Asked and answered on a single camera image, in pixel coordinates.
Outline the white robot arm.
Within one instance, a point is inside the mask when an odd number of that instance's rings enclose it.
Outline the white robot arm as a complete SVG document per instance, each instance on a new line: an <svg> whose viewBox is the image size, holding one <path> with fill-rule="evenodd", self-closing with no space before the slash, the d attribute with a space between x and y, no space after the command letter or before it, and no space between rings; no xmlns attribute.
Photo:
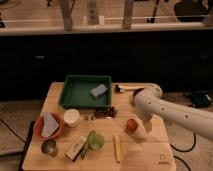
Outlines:
<svg viewBox="0 0 213 171"><path fill-rule="evenodd" d="M148 122L156 114L213 141L213 112L168 102L161 99L162 95L158 85L134 92L133 103L143 121Z"/></svg>

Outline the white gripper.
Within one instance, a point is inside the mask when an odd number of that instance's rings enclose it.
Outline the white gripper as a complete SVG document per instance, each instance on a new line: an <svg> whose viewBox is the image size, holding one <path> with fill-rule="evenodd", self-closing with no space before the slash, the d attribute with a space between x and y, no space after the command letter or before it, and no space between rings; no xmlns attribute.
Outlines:
<svg viewBox="0 0 213 171"><path fill-rule="evenodd" d="M145 130L147 133L150 133L152 131L152 114L148 113L139 113L138 118L141 120Z"/></svg>

